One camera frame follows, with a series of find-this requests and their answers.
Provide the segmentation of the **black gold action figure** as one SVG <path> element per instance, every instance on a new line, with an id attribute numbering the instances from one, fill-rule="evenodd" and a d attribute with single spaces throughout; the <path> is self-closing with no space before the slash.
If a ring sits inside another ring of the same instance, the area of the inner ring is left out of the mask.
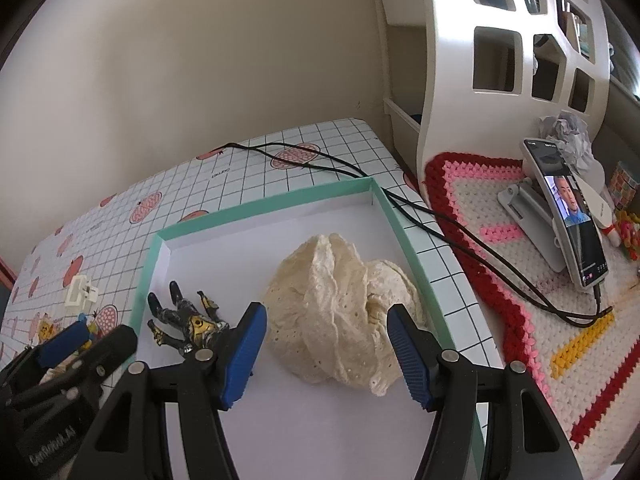
<path id="1" fill-rule="evenodd" d="M 230 330 L 230 325 L 219 316 L 219 306 L 202 290 L 198 291 L 204 313 L 201 313 L 192 301 L 183 297 L 176 281 L 169 283 L 169 295 L 173 309 L 164 308 L 160 300 L 149 292 L 146 296 L 152 318 L 146 323 L 158 346 L 168 346 L 178 351 L 180 356 L 202 349 L 213 350 L 222 333 Z M 182 338 L 170 336 L 161 330 L 155 320 L 178 330 Z"/>

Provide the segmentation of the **colourful block toy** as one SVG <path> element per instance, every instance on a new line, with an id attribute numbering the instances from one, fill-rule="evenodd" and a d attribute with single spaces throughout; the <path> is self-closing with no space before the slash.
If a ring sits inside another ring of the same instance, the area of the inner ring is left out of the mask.
<path id="1" fill-rule="evenodd" d="M 85 323 L 88 328 L 89 338 L 80 347 L 81 351 L 86 351 L 103 337 L 103 330 L 96 322 L 95 313 L 85 314 L 84 312 L 80 312 L 77 319 L 79 322 Z"/>

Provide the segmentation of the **white plastic hair claw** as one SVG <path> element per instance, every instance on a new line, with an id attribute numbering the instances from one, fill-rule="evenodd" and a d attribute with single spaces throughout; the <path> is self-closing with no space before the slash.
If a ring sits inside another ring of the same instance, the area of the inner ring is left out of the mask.
<path id="1" fill-rule="evenodd" d="M 99 291 L 85 275 L 75 275 L 68 285 L 65 296 L 65 307 L 76 310 L 87 310 L 98 301 Z"/>

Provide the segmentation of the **teal rimmed white tray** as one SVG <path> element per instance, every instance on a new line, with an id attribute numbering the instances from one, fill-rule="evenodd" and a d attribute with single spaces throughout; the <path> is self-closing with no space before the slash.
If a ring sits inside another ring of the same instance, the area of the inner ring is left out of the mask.
<path id="1" fill-rule="evenodd" d="M 243 479 L 411 479 L 433 415 L 410 398 L 385 328 L 404 304 L 450 347 L 442 311 L 401 224 L 375 181 L 302 188 L 181 221 L 157 232 L 130 323 L 138 358 L 174 364 L 156 345 L 146 297 L 169 284 L 199 292 L 239 322 L 266 306 L 267 336 L 239 401 L 221 425 Z"/>

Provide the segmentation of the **cream lace cloth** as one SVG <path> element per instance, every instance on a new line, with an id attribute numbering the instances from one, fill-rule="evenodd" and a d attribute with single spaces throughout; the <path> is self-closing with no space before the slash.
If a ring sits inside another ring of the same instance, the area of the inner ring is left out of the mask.
<path id="1" fill-rule="evenodd" d="M 308 384 L 333 379 L 385 396 L 400 377 L 387 312 L 403 304 L 428 326 L 416 285 L 396 263 L 364 261 L 341 235 L 308 238 L 278 266 L 262 296 L 268 344 L 289 372 Z"/>

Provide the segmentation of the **grid pomegranate tablecloth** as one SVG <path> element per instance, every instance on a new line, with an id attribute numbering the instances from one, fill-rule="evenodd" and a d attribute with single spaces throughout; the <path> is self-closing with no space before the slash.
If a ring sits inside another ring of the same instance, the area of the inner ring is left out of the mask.
<path id="1" fill-rule="evenodd" d="M 37 244 L 18 271 L 1 326 L 1 359 L 11 361 L 38 339 L 41 321 L 70 324 L 64 283 L 88 276 L 100 307 L 130 323 L 144 262 L 157 232 L 183 219 L 336 180 L 332 162 L 343 159 L 381 188 L 417 203 L 398 163 L 371 128 L 358 119 L 322 122 L 245 142 L 242 150 L 211 151 L 107 197 Z M 482 310 L 452 250 L 434 233 L 436 221 L 419 214 L 402 225 L 438 301 L 452 344 L 473 362 L 501 360 Z"/>

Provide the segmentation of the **crocheted red pink mat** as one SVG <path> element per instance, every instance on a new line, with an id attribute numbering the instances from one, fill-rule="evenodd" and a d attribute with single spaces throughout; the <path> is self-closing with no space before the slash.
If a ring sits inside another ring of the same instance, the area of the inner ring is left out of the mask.
<path id="1" fill-rule="evenodd" d="M 602 298 L 554 272 L 497 195 L 524 178 L 517 159 L 445 152 L 424 167 L 431 207 L 476 296 L 494 314 L 501 355 L 527 365 L 574 448 L 601 478 L 639 425 L 639 277 L 603 245 Z"/>

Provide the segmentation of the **grey phone stand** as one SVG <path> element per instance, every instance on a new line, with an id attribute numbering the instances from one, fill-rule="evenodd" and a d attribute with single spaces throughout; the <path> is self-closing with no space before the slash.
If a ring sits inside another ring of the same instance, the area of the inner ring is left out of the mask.
<path id="1" fill-rule="evenodd" d="M 553 229 L 550 207 L 529 178 L 510 184 L 497 194 L 498 203 L 510 214 L 534 244 L 550 268 L 560 273 L 566 269 L 561 244 Z"/>

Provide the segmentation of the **smartphone with lit screen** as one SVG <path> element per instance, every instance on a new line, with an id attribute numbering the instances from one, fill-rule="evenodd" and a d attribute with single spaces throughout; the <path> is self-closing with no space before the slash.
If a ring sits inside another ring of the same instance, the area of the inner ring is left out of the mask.
<path id="1" fill-rule="evenodd" d="M 568 274 L 578 290 L 588 292 L 604 280 L 608 264 L 577 180 L 552 141 L 524 139 L 522 153 L 550 207 L 552 229 Z"/>

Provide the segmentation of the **red yellow small toy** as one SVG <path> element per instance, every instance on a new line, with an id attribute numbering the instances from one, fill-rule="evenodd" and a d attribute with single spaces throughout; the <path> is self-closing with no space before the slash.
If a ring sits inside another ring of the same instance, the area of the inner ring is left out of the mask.
<path id="1" fill-rule="evenodd" d="M 612 224 L 603 230 L 610 243 L 631 261 L 639 260 L 639 217 L 626 210 L 616 210 Z"/>

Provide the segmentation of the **patterned small box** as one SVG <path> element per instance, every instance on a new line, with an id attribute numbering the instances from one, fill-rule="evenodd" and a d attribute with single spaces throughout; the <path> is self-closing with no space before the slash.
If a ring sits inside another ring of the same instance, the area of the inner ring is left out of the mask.
<path id="1" fill-rule="evenodd" d="M 639 189 L 639 178 L 631 168 L 619 160 L 613 170 L 611 179 L 608 181 L 608 192 L 610 193 L 614 206 L 617 210 L 627 209 Z"/>

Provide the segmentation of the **crumpled grey paper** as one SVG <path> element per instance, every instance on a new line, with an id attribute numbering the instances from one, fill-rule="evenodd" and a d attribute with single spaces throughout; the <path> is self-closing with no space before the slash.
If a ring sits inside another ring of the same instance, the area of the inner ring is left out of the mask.
<path id="1" fill-rule="evenodd" d="M 581 176 L 596 161 L 587 123 L 571 112 L 563 110 L 558 116 L 540 118 L 539 134 L 543 139 L 554 142 L 564 159 Z"/>

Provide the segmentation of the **white cutout shelf unit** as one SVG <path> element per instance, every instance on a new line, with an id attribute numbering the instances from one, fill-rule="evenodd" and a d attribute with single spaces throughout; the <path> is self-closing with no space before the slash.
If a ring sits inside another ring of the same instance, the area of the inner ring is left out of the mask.
<path id="1" fill-rule="evenodd" d="M 601 0 L 374 0 L 393 147 L 420 174 L 442 152 L 518 157 L 546 118 L 595 136 L 610 88 Z"/>

